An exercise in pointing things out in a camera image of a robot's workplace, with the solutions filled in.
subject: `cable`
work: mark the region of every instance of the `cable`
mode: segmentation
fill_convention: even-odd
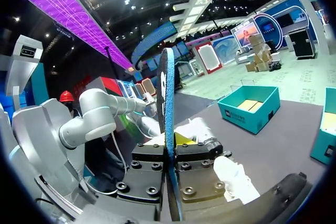
[[[54,203],[52,203],[52,202],[51,202],[51,201],[49,201],[49,200],[42,199],[42,198],[36,198],[36,199],[35,199],[35,202],[39,202],[39,201],[43,201],[43,202],[49,203],[49,204],[51,204],[51,205],[53,205],[53,206],[54,206]]]
[[[118,145],[117,145],[117,141],[115,140],[116,138],[114,137],[114,133],[112,132],[111,135],[112,135],[114,144],[116,145],[118,154],[120,155],[121,161],[122,161],[122,163],[123,163],[123,165],[124,165],[124,170],[125,170],[125,174],[124,174],[124,176],[125,176],[126,173],[127,173],[127,165],[126,165],[126,162],[125,162],[124,157],[122,156],[122,154],[121,154],[121,152],[120,152],[120,150],[119,150],[119,147],[118,147]],[[75,168],[75,166],[72,164],[72,162],[69,160],[68,157],[67,157],[67,160],[68,160],[69,164],[73,167],[73,169],[76,171],[76,173],[77,173],[79,179],[83,180],[83,181],[85,182],[85,184],[86,184],[92,191],[94,191],[94,192],[96,192],[96,193],[99,193],[99,194],[104,194],[104,195],[112,195],[112,194],[115,194],[115,193],[118,191],[118,190],[114,190],[114,191],[111,191],[111,192],[109,192],[109,193],[104,193],[104,192],[102,192],[102,191],[99,191],[99,190],[95,189],[93,186],[90,185],[90,183],[88,183],[88,182],[83,178],[83,176],[80,175],[79,171]]]

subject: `ceiling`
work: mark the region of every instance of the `ceiling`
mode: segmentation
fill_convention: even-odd
[[[174,11],[173,6],[188,3],[189,0],[80,0],[98,24],[124,55],[130,59],[134,48],[143,37],[160,25],[169,21],[171,16],[182,14],[183,10]],[[201,14],[196,24],[211,20],[245,17],[270,0],[213,0]],[[61,69],[70,59],[85,51],[93,50],[66,29],[57,25],[27,0],[18,4],[18,9],[7,16],[7,27],[12,31],[2,40],[2,52],[10,54],[11,48],[23,34],[43,42],[45,53],[42,58],[46,69]],[[213,33],[195,33],[186,37],[186,41]]]

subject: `teal storage bin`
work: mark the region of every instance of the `teal storage bin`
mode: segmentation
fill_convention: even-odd
[[[222,117],[257,134],[280,108],[278,87],[241,86],[218,101]]]
[[[327,165],[336,145],[336,88],[325,90],[321,126],[310,156]]]

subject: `worker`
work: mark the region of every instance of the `worker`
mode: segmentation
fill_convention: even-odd
[[[81,116],[78,109],[74,108],[74,97],[69,91],[64,91],[59,97],[59,101],[63,103],[70,111],[70,114],[73,118]]]

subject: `robotic arm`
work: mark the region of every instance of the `robotic arm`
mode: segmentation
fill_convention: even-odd
[[[68,149],[112,133],[116,129],[116,115],[142,113],[146,107],[140,99],[116,97],[101,89],[83,92],[79,104],[83,117],[71,119],[59,129],[60,140]]]

